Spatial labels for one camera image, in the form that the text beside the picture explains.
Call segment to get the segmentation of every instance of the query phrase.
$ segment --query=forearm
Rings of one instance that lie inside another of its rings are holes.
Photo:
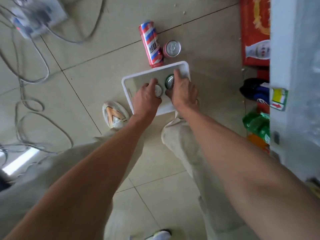
[[[145,125],[128,125],[56,181],[6,239],[93,239]]]
[[[308,225],[307,232],[319,231],[314,213],[319,201],[289,170],[197,110],[187,109],[183,116],[235,210],[260,238],[298,238],[306,233],[299,231],[301,225]]]

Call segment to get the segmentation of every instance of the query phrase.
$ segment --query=power strip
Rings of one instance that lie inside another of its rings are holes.
[[[12,17],[11,22],[26,39],[35,38],[47,32],[47,27],[41,19],[45,19],[49,27],[54,27],[68,19],[64,7],[58,0],[15,0],[15,2],[20,7],[11,9],[17,16]]]

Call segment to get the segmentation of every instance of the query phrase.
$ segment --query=red arrow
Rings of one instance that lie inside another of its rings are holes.
[[[280,104],[272,104],[272,106],[276,107],[276,108],[281,108],[281,105]]]

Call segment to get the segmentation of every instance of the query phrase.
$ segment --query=orange and white sneaker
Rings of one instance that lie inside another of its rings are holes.
[[[102,106],[102,113],[106,124],[110,128],[121,129],[130,119],[126,109],[117,102],[105,102]]]

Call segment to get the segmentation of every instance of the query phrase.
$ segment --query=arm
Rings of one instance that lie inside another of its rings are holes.
[[[199,112],[198,91],[175,71],[168,94],[189,123],[238,214],[264,240],[318,239],[320,201],[278,161]]]
[[[153,79],[137,92],[128,124],[56,181],[6,240],[94,239],[100,234],[138,140],[161,103],[156,83]]]

